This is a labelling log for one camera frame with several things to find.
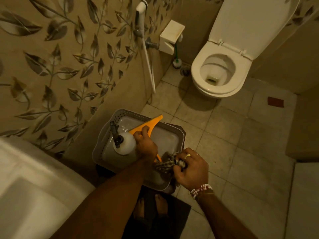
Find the toilet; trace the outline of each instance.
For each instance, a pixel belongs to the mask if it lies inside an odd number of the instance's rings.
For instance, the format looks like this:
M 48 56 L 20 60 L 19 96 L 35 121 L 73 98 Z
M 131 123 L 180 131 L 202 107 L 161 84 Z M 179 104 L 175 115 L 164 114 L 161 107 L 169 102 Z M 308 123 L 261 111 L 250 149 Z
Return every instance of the toilet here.
M 223 98 L 243 86 L 250 66 L 289 21 L 299 0 L 225 0 L 191 67 L 196 88 Z

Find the bare foot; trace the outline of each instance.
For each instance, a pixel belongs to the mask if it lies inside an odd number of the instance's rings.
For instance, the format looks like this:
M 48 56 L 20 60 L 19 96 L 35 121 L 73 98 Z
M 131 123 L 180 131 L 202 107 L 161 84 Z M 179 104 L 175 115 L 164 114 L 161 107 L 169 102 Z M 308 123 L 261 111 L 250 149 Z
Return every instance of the bare foot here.
M 166 199 L 160 194 L 155 195 L 156 208 L 159 215 L 167 215 L 168 205 Z
M 144 199 L 141 198 L 136 202 L 133 217 L 136 218 L 144 218 Z

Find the bracelet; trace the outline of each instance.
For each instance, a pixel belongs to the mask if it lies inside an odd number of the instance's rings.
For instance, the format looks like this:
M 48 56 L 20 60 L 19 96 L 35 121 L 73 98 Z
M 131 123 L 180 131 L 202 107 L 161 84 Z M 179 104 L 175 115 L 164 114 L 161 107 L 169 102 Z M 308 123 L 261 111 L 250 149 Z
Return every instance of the bracelet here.
M 201 185 L 199 189 L 192 189 L 190 195 L 193 199 L 198 195 L 198 192 L 205 191 L 208 189 L 212 189 L 209 184 Z

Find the white hose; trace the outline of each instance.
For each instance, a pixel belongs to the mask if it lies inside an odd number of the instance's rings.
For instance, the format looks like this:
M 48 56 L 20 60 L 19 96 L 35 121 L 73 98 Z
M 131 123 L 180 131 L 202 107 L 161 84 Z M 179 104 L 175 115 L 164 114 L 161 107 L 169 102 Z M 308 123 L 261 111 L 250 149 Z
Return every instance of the white hose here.
M 153 88 L 153 93 L 156 94 L 156 87 L 155 87 L 155 80 L 154 80 L 154 68 L 153 68 L 153 64 L 150 65 L 150 60 L 148 58 L 148 53 L 147 53 L 147 49 L 146 49 L 146 45 L 145 45 L 144 36 L 142 37 L 142 43 L 143 43 L 143 49 L 144 49 L 145 56 L 146 56 L 148 72 L 149 72 L 150 78 L 151 78 L 151 84 L 152 84 L 152 88 Z

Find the toilet lid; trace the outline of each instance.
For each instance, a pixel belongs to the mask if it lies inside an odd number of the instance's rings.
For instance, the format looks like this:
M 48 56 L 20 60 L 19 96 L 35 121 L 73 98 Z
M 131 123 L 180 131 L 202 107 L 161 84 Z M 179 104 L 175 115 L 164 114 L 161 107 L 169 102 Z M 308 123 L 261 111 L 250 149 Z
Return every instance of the toilet lid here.
M 286 25 L 299 0 L 225 0 L 209 41 L 221 39 L 254 60 Z

